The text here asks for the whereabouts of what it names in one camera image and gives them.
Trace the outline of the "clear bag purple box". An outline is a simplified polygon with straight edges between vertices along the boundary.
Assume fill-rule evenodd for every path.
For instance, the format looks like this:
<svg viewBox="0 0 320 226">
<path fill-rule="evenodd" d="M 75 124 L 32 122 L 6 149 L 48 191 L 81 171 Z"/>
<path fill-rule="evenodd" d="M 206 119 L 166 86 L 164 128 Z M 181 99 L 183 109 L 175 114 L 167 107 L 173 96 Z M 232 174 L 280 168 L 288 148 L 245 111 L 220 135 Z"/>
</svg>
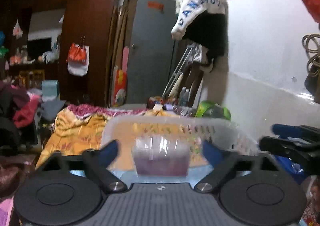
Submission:
<svg viewBox="0 0 320 226">
<path fill-rule="evenodd" d="M 190 145 L 159 134 L 136 138 L 132 158 L 140 176 L 185 177 L 190 164 Z"/>
</svg>

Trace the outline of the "blue plastic bag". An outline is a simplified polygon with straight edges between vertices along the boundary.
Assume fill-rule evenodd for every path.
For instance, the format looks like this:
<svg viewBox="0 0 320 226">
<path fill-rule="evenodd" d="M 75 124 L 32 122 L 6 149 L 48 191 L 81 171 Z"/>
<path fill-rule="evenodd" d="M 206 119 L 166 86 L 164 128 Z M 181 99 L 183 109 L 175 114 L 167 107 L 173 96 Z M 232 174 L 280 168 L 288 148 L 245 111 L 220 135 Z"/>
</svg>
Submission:
<svg viewBox="0 0 320 226">
<path fill-rule="evenodd" d="M 274 156 L 278 164 L 286 170 L 292 178 L 298 183 L 302 184 L 308 175 L 304 172 L 301 166 L 297 163 L 292 162 L 290 158 Z"/>
</svg>

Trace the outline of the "yellow floral bedsheet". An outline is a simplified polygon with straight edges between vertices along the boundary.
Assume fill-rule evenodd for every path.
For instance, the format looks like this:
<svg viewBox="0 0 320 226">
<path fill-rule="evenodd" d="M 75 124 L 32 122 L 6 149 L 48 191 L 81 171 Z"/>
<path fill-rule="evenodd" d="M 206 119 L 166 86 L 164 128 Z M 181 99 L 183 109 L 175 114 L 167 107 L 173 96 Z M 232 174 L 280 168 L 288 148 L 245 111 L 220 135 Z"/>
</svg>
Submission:
<svg viewBox="0 0 320 226">
<path fill-rule="evenodd" d="M 54 121 L 54 130 L 37 161 L 39 167 L 49 156 L 60 151 L 67 156 L 81 154 L 86 149 L 99 149 L 103 130 L 113 117 L 93 114 L 83 119 L 67 107 L 61 110 Z"/>
</svg>

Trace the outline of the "translucent white plastic basket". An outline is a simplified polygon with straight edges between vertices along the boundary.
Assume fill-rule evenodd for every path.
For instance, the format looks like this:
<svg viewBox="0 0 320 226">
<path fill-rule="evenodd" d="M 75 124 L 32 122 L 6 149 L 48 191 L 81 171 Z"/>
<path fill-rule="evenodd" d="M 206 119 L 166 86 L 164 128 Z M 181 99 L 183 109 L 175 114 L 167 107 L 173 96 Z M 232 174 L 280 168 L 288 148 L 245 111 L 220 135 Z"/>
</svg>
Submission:
<svg viewBox="0 0 320 226">
<path fill-rule="evenodd" d="M 201 154 L 201 140 L 212 141 L 223 150 L 244 155 L 258 152 L 257 142 L 234 122 L 215 118 L 124 115 L 110 119 L 103 132 L 100 147 L 111 140 L 119 141 L 119 156 L 111 165 L 120 170 L 134 169 L 131 150 L 137 138 L 160 135 L 168 140 L 181 140 L 191 147 L 190 166 L 207 165 Z"/>
</svg>

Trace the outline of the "pink floral blanket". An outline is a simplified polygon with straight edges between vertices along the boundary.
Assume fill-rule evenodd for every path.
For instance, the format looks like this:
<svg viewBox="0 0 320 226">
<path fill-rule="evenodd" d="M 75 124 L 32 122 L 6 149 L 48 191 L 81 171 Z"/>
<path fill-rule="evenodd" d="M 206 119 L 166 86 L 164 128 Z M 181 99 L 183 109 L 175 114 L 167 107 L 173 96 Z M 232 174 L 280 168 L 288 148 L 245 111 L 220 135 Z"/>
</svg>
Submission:
<svg viewBox="0 0 320 226">
<path fill-rule="evenodd" d="M 139 107 L 137 109 L 120 109 L 120 108 L 104 108 L 99 106 L 92 106 L 89 104 L 73 105 L 70 104 L 67 107 L 68 110 L 72 111 L 77 117 L 83 119 L 93 114 L 103 114 L 110 117 L 116 117 L 119 115 L 138 115 L 145 113 L 146 108 Z"/>
</svg>

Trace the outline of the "green plastic bag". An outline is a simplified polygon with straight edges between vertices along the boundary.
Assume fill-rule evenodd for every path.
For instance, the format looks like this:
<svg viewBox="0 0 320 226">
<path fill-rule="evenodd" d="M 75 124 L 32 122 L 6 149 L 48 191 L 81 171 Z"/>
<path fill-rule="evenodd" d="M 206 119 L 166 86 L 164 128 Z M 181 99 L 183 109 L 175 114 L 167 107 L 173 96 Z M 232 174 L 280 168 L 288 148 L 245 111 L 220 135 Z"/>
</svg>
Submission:
<svg viewBox="0 0 320 226">
<path fill-rule="evenodd" d="M 231 120 L 228 108 L 222 107 L 213 101 L 201 101 L 197 108 L 195 118 L 217 118 Z"/>
</svg>

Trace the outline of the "orange white hanging bag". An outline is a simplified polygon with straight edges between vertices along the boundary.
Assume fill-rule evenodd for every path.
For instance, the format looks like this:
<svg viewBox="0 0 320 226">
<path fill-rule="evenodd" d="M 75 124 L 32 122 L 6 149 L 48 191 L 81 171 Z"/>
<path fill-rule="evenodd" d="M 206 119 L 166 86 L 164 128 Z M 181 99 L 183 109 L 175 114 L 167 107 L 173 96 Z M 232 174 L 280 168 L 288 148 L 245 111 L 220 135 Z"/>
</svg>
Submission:
<svg viewBox="0 0 320 226">
<path fill-rule="evenodd" d="M 66 62 L 69 74 L 85 76 L 89 67 L 89 46 L 72 43 Z"/>
</svg>

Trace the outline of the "metal crutches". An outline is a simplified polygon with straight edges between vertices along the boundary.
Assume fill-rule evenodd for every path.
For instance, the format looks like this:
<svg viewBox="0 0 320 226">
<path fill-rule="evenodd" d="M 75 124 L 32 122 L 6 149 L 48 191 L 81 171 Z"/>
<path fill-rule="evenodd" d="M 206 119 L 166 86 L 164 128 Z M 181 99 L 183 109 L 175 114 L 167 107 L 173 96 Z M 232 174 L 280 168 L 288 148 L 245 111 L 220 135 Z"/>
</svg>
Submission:
<svg viewBox="0 0 320 226">
<path fill-rule="evenodd" d="M 176 84 L 177 80 L 179 79 L 180 75 L 183 73 L 183 69 L 189 64 L 192 63 L 196 54 L 197 44 L 192 43 L 191 45 L 187 45 L 186 50 L 183 53 L 178 65 L 176 66 L 175 70 L 173 71 L 165 89 L 162 94 L 162 98 L 165 99 L 169 96 L 170 92 L 172 91 L 174 85 Z"/>
</svg>

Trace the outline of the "grey metal door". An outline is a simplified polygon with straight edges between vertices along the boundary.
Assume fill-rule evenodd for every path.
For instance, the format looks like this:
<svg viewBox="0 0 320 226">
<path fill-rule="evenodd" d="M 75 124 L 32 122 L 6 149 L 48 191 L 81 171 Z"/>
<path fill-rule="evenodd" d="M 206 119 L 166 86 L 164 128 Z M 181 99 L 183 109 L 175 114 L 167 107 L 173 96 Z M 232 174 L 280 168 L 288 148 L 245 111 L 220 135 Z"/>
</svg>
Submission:
<svg viewBox="0 0 320 226">
<path fill-rule="evenodd" d="M 127 66 L 127 104 L 145 104 L 161 96 L 174 57 L 171 30 L 176 22 L 175 1 L 137 0 L 134 8 Z"/>
</svg>

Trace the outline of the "black hanging garment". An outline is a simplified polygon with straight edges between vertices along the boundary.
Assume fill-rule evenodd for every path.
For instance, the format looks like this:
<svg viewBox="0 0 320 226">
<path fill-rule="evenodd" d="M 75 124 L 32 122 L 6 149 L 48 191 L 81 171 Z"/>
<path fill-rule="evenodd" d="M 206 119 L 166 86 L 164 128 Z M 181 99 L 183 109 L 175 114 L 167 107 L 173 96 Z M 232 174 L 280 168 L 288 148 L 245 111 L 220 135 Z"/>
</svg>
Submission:
<svg viewBox="0 0 320 226">
<path fill-rule="evenodd" d="M 198 15 L 185 30 L 183 39 L 188 39 L 207 49 L 203 70 L 212 72 L 217 58 L 227 50 L 227 16 L 210 14 L 207 11 Z"/>
</svg>

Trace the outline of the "dark red wooden wardrobe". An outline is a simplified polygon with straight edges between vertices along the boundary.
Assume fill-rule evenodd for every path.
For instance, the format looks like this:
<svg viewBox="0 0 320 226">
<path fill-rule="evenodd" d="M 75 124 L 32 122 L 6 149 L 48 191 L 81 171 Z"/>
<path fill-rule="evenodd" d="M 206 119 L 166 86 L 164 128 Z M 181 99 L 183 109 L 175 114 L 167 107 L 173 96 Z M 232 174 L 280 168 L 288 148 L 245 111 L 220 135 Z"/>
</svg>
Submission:
<svg viewBox="0 0 320 226">
<path fill-rule="evenodd" d="M 29 31 L 31 15 L 41 11 L 64 9 L 60 40 L 59 68 L 56 70 L 60 98 L 73 104 L 106 106 L 111 74 L 112 16 L 119 0 L 1 0 L 1 30 L 8 42 L 12 30 L 20 24 Z M 83 77 L 67 70 L 67 55 L 73 43 L 89 47 L 88 72 Z"/>
</svg>

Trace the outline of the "white hoodie with blue letters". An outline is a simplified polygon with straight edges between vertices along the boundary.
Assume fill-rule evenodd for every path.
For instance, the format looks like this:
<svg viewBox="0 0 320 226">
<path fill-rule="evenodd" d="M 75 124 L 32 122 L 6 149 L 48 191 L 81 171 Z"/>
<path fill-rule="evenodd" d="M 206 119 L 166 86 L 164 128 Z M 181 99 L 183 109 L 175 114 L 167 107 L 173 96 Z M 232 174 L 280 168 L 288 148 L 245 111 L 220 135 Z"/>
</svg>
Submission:
<svg viewBox="0 0 320 226">
<path fill-rule="evenodd" d="M 177 22 L 171 30 L 171 37 L 182 40 L 187 27 L 204 12 L 225 15 L 226 10 L 222 0 L 183 0 Z"/>
</svg>

